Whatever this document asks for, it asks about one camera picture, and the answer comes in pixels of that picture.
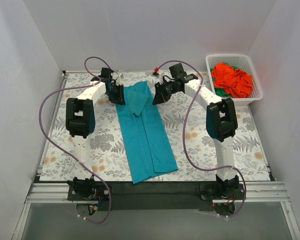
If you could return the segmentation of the teal t shirt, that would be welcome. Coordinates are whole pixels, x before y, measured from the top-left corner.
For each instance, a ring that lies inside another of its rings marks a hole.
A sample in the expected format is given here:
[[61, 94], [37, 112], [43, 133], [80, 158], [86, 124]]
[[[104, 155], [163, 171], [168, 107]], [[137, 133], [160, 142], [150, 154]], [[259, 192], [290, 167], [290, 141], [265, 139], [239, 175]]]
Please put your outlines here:
[[158, 107], [148, 83], [123, 89], [125, 105], [116, 105], [123, 143], [134, 184], [178, 170]]

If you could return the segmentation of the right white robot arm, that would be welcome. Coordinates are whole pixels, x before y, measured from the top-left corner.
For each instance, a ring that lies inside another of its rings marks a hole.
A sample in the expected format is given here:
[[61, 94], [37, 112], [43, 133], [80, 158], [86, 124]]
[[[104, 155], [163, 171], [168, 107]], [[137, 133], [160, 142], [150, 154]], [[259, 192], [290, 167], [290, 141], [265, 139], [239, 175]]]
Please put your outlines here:
[[199, 72], [187, 73], [182, 61], [169, 67], [169, 71], [170, 76], [158, 67], [152, 72], [159, 80], [155, 84], [153, 105], [166, 103], [173, 94], [184, 93], [203, 107], [206, 112], [206, 131], [215, 146], [217, 167], [213, 168], [216, 180], [201, 185], [198, 192], [203, 200], [234, 197], [239, 189], [233, 150], [238, 128], [234, 101], [222, 98], [205, 87], [203, 76]]

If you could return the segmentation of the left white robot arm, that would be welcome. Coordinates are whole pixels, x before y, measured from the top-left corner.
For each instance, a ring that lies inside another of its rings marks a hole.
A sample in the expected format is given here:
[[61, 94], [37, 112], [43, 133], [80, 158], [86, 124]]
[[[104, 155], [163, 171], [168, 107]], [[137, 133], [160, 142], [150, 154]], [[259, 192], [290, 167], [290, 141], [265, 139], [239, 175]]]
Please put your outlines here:
[[73, 193], [85, 200], [96, 200], [101, 196], [94, 181], [90, 160], [91, 134], [96, 127], [94, 105], [104, 94], [113, 104], [126, 104], [121, 77], [114, 79], [113, 73], [111, 68], [103, 67], [100, 75], [91, 79], [91, 87], [66, 101], [65, 126], [72, 138], [77, 161], [74, 178], [68, 183], [73, 188]]

